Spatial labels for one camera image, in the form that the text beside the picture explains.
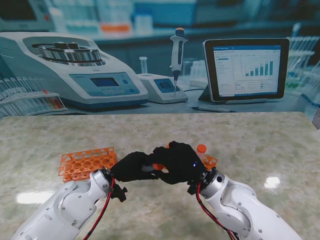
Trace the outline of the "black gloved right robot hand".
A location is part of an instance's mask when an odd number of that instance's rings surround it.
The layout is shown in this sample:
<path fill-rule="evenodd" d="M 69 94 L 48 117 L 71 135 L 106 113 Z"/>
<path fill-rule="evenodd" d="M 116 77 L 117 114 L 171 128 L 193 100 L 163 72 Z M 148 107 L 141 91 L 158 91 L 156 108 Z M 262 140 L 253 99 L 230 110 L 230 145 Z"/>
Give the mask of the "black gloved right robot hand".
<path fill-rule="evenodd" d="M 167 184 L 198 183 L 207 172 L 201 159 L 189 144 L 172 141 L 169 147 L 157 147 L 148 156 L 151 164 L 163 165 L 167 172 L 157 170 L 155 175 Z"/>

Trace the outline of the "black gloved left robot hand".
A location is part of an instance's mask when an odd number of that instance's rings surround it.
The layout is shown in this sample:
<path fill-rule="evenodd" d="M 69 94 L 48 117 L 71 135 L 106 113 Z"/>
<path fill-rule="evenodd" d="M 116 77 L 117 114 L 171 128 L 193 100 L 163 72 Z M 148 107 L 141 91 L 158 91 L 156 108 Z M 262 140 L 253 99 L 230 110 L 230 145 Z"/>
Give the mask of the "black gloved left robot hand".
<path fill-rule="evenodd" d="M 117 162 L 110 169 L 110 173 L 117 181 L 124 183 L 141 180 L 157 180 L 158 178 L 153 173 L 142 171 L 146 156 L 143 152 L 132 152 Z"/>

